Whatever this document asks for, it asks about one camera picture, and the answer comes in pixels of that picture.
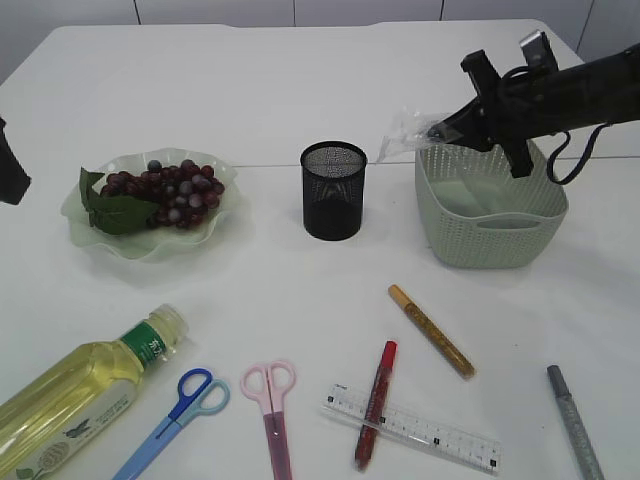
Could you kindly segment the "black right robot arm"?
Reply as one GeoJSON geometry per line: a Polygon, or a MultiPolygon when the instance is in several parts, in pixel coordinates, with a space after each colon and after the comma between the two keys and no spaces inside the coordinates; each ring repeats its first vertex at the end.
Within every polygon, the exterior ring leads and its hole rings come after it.
{"type": "Polygon", "coordinates": [[[462,60],[476,97],[431,126],[426,138],[489,152],[498,145],[514,178],[532,173],[530,139],[593,126],[582,157],[564,179],[571,182],[590,158],[601,130],[639,119],[639,46],[565,70],[516,67],[499,75],[482,50],[462,60]]]}

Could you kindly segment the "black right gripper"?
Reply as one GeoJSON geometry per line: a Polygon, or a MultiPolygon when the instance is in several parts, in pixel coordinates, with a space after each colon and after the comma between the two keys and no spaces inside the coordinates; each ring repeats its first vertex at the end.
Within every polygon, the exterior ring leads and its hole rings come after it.
{"type": "Polygon", "coordinates": [[[476,91],[465,112],[457,112],[427,129],[427,138],[436,143],[488,152],[498,145],[510,164],[514,178],[532,173],[533,162],[521,129],[529,108],[523,100],[508,94],[518,83],[527,84],[540,73],[537,65],[515,67],[499,75],[482,50],[464,57],[462,70],[476,91]]]}

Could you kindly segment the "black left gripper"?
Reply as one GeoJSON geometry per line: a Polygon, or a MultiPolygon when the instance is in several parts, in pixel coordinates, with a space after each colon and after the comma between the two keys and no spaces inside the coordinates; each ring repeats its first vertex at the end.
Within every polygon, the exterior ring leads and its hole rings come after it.
{"type": "Polygon", "coordinates": [[[6,122],[0,119],[0,197],[6,204],[19,204],[31,185],[31,177],[15,157],[5,136],[6,122]]]}

